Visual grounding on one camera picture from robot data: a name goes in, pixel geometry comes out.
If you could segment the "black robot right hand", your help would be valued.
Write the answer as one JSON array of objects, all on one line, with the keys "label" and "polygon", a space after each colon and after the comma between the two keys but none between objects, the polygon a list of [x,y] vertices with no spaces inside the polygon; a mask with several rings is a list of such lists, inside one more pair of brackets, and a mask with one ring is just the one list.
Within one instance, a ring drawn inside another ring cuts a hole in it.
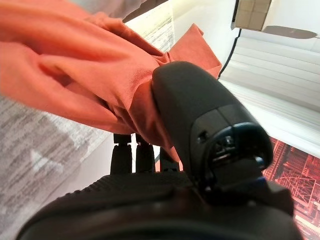
[{"label": "black robot right hand", "polygon": [[19,240],[301,240],[290,191],[263,177],[271,141],[208,72],[154,70],[151,89],[183,171],[107,175],[38,211]]}]

